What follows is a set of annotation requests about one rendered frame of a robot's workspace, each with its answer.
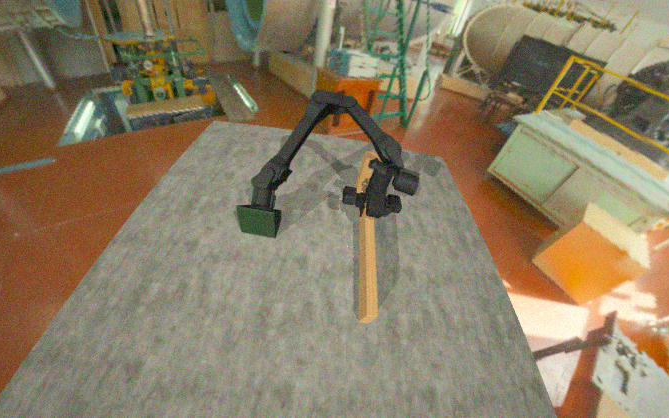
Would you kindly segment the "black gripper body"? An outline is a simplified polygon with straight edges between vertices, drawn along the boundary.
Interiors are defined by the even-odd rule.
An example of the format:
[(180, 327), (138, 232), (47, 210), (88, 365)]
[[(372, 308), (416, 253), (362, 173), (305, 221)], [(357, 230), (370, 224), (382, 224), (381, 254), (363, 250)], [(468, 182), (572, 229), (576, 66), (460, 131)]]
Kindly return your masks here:
[[(386, 189), (388, 186), (386, 188), (378, 188), (371, 183), (370, 179), (368, 187), (366, 187), (365, 193), (357, 193), (357, 188), (355, 187), (349, 187), (349, 186), (344, 187), (342, 202), (348, 205), (354, 205), (356, 203), (356, 205), (364, 206), (365, 203), (364, 200), (367, 194), (369, 194), (370, 192), (375, 193), (376, 196), (381, 196), (382, 194), (386, 195)], [(402, 209), (400, 196), (388, 194), (387, 198), (385, 196), (385, 202), (387, 202), (388, 205), (392, 205), (391, 212), (399, 213)]]

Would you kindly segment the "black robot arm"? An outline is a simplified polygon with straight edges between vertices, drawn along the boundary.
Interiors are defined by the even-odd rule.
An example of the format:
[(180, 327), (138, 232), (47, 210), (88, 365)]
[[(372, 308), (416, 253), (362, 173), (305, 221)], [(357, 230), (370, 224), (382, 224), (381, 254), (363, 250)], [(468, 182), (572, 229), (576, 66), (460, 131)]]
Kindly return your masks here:
[[(270, 159), (260, 173), (254, 176), (251, 186), (254, 187), (250, 207), (264, 210), (274, 209), (276, 195), (275, 190), (284, 181), (287, 182), (290, 165), (305, 140), (309, 137), (316, 124), (324, 120), (328, 114), (348, 113), (356, 124), (361, 128), (383, 162), (378, 159), (370, 160), (368, 167), (374, 171), (371, 176), (371, 183), (378, 188), (386, 188), (392, 177), (392, 185), (395, 190), (404, 192), (413, 196), (419, 185), (420, 173), (404, 168), (401, 158), (402, 147), (390, 135), (381, 131), (376, 122), (368, 115), (355, 97), (344, 96), (342, 94), (317, 90), (311, 95), (308, 101), (305, 115), (302, 117), (296, 128), (293, 130), (284, 146), (272, 159)], [(389, 165), (389, 166), (388, 166)], [(388, 216), (392, 210), (392, 205), (385, 202), (385, 196), (376, 196), (370, 192), (365, 198), (366, 215), (369, 217), (381, 218)]]

